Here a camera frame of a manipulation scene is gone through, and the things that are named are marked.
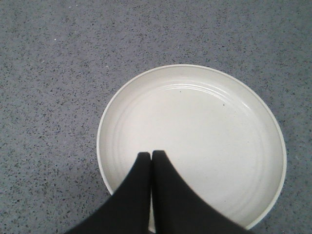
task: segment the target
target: plate rim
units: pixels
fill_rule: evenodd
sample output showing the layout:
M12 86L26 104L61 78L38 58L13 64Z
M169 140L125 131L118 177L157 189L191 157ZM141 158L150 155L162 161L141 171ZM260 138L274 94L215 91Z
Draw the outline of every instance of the plate rim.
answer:
M171 65L164 65L164 66L160 66L160 67L155 67L152 68L150 70L147 70L137 76L135 76L134 78L130 79L128 82L126 82L114 95L113 97L110 99L110 101L108 102L107 106L105 107L105 110L101 116L100 119L100 123L97 129L97 163L98 163L98 167L102 176L102 179L104 181L105 186L107 187L109 193L112 195L114 193L114 191L112 190L111 186L108 183L107 177L105 175L104 169L102 167L101 164L101 158L100 158L100 149L99 149L99 139L100 139L100 133L101 133L101 128L106 116L107 111L109 110L111 104L114 102L115 98L119 95L120 92L122 92L123 89L125 89L130 83L132 83L134 80L140 78L141 76L144 76L147 73L151 73L154 72L156 70L160 70L160 69L165 69L165 68L170 68L170 67L193 67L193 68L200 68L200 69L205 69L208 71L212 71L212 72L216 72L219 73L221 75L224 75L230 79L232 79L233 81L235 81L236 83L238 83L239 85L243 86L243 88L247 89L257 100L260 101L260 103L263 105L263 107L266 109L266 111L268 112L268 114L270 115L277 131L278 131L278 135L280 138L280 142L281 142L281 147L282 147L282 154L283 154L283 169L282 169L282 175L281 175L281 180L279 183L279 186L276 189L276 193L273 196L273 199L271 200L271 202L268 204L268 206L266 207L266 209L258 216L258 218L256 218L253 222L251 222L249 225L247 225L245 228L246 229L251 229L252 227L254 227L257 223L259 223L272 209L272 207L274 206L274 204L277 202L278 197L281 194L284 182L285 182L285 177L286 177L286 170L287 170L287 151L286 151L286 145L285 145L285 140L283 137L283 133L281 131L281 128L274 116L274 114L272 113L272 111L270 110L270 108L268 107L268 105L262 100L262 98L254 91L252 90L250 87L248 87L245 83L241 82L240 80L224 73L221 72L217 69L214 68L210 68L210 67L206 67L206 66L201 66L201 65L193 65L193 64L171 64Z

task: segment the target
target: white plate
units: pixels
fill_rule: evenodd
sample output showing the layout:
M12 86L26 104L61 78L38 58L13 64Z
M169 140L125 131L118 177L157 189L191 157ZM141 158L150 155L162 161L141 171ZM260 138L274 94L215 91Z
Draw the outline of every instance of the white plate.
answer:
M109 102L97 158L110 193L138 152L153 150L165 150L202 199L247 229L269 212L285 179L285 143L268 106L242 82L207 67L149 70Z

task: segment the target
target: plate surface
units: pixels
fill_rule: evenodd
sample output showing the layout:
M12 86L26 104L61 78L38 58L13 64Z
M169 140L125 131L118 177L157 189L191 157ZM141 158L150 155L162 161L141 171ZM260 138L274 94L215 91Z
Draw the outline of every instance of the plate surface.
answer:
M247 229L270 211L285 179L285 143L268 106L242 82L207 67L152 69L109 102L97 158L110 193L138 152L153 150L165 150L203 200Z

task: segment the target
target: gray floor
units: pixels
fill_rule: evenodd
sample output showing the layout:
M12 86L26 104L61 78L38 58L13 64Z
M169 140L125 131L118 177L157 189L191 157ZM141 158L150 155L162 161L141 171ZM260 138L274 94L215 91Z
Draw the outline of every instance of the gray floor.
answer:
M0 233L63 233L109 194L96 134L148 69L209 66L275 114L285 185L257 234L312 233L312 2L0 1Z

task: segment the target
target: ceramic plate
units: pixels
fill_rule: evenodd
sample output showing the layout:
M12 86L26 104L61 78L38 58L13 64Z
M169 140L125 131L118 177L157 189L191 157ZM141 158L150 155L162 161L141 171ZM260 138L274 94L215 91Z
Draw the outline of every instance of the ceramic plate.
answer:
M247 229L269 212L285 179L285 143L268 106L242 82L207 67L149 70L109 102L97 158L110 193L138 152L153 150L165 150L203 200Z

